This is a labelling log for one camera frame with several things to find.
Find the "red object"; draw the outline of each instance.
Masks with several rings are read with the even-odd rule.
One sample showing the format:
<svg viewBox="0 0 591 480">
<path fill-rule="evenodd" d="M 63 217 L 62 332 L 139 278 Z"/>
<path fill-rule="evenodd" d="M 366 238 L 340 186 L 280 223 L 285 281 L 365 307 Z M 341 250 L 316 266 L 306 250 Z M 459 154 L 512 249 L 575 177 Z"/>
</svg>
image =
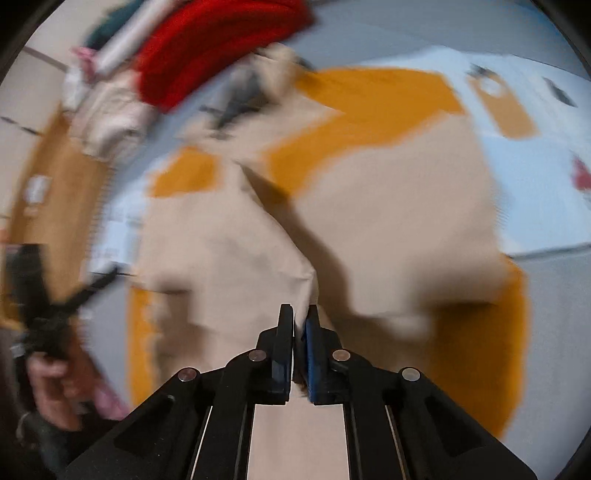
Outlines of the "red object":
<svg viewBox="0 0 591 480">
<path fill-rule="evenodd" d="M 167 112 L 244 55 L 311 23 L 303 0 L 193 0 L 139 52 L 139 95 Z"/>
<path fill-rule="evenodd" d="M 577 190 L 584 191 L 591 189 L 591 173 L 587 169 L 587 165 L 579 159 L 575 158 L 573 160 L 574 164 L 574 176 L 573 176 L 573 183 L 574 187 Z"/>
</svg>

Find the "metal screw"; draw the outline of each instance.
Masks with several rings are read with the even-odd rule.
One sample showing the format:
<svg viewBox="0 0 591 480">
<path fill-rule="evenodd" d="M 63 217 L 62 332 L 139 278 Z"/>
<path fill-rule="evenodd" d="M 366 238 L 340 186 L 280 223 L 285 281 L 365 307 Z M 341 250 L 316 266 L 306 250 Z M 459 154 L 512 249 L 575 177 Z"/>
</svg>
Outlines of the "metal screw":
<svg viewBox="0 0 591 480">
<path fill-rule="evenodd" d="M 178 379 L 181 382 L 190 382 L 191 380 L 194 380 L 196 376 L 197 376 L 197 370 L 195 370 L 194 368 L 191 368 L 191 367 L 183 368 L 178 373 Z"/>
<path fill-rule="evenodd" d="M 337 362 L 346 362 L 351 358 L 351 354 L 347 350 L 339 349 L 333 352 L 333 358 L 337 360 Z"/>
<path fill-rule="evenodd" d="M 267 353 L 263 350 L 253 350 L 248 354 L 248 358 L 252 362 L 262 362 L 265 358 L 267 358 Z"/>
<path fill-rule="evenodd" d="M 408 380 L 409 382 L 416 382 L 419 378 L 421 378 L 421 372 L 416 368 L 405 368 L 402 370 L 402 378 Z"/>
</svg>

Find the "red cloth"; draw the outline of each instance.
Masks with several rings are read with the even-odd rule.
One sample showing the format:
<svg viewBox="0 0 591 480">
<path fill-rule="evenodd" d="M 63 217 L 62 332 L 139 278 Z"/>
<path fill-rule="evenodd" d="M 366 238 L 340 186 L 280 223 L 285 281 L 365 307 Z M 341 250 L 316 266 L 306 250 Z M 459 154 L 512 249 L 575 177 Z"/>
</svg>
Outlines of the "red cloth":
<svg viewBox="0 0 591 480">
<path fill-rule="evenodd" d="M 139 52 L 140 97 L 169 111 L 239 58 L 311 22 L 303 0 L 193 0 Z"/>
</svg>

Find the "human hand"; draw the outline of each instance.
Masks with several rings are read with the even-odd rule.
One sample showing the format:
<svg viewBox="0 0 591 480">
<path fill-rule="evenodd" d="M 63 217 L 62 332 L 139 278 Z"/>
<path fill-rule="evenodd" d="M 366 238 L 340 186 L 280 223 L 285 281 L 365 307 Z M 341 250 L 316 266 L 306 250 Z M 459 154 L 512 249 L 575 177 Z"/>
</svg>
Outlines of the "human hand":
<svg viewBox="0 0 591 480">
<path fill-rule="evenodd" d="M 68 360 L 32 354 L 27 373 L 41 416 L 59 429 L 80 430 L 76 403 L 93 398 L 99 375 L 78 338 L 74 336 L 70 342 Z"/>
</svg>

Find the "red folded fabric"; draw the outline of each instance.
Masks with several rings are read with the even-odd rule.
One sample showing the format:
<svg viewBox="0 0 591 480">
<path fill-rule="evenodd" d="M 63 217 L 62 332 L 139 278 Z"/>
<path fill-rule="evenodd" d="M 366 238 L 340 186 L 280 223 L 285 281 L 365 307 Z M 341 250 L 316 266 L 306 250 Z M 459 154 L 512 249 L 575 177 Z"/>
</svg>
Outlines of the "red folded fabric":
<svg viewBox="0 0 591 480">
<path fill-rule="evenodd" d="M 311 22 L 303 0 L 193 0 L 139 52 L 139 95 L 167 112 L 234 61 Z"/>
</svg>

